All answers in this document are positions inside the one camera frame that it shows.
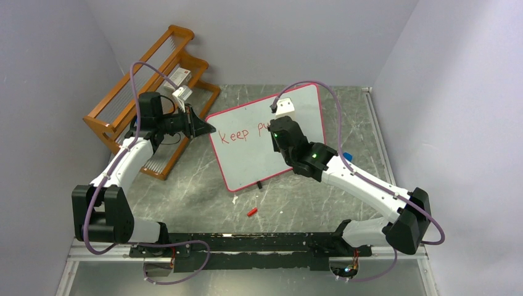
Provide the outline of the pink-framed whiteboard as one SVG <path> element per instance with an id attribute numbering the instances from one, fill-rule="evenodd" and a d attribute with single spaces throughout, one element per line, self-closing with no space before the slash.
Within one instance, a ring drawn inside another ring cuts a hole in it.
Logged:
<path id="1" fill-rule="evenodd" d="M 305 84 L 285 93 L 295 107 L 295 120 L 309 141 L 325 142 L 321 96 L 315 84 Z M 291 168 L 275 152 L 267 130 L 274 118 L 266 96 L 209 115 L 206 122 L 215 127 L 210 134 L 226 188 L 236 192 Z"/>

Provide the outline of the red marker cap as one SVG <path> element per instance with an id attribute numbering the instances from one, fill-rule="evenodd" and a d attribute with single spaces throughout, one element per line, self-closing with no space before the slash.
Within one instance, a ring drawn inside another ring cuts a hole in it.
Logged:
<path id="1" fill-rule="evenodd" d="M 251 211 L 249 211 L 249 212 L 247 213 L 247 216 L 248 216 L 248 217 L 251 217 L 251 216 L 253 216 L 254 214 L 256 214 L 257 212 L 258 212 L 258 208 L 255 207 L 255 208 L 251 209 Z"/>

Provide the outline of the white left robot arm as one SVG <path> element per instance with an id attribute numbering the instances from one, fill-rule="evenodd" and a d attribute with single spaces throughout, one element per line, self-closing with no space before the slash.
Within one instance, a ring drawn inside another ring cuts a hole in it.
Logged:
<path id="1" fill-rule="evenodd" d="M 214 133 L 216 128 L 199 118 L 189 104 L 164 113 L 162 99 L 158 92 L 144 92 L 137 97 L 137 114 L 116 156 L 88 185 L 74 188 L 73 223 L 79 241 L 142 243 L 157 257 L 170 250 L 165 223 L 134 217 L 126 193 L 166 135 L 182 133 L 192 139 Z"/>

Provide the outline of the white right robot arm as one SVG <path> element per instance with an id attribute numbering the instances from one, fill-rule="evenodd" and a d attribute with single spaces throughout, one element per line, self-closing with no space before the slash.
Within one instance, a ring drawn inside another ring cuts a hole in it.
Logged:
<path id="1" fill-rule="evenodd" d="M 426 191 L 396 187 L 350 163 L 333 148 L 310 142 L 299 124 L 285 116 L 270 121 L 268 130 L 276 152 L 300 176 L 337 187 L 359 198 L 381 214 L 381 218 L 344 221 L 333 238 L 339 255 L 366 245 L 389 245 L 413 255 L 430 225 Z"/>

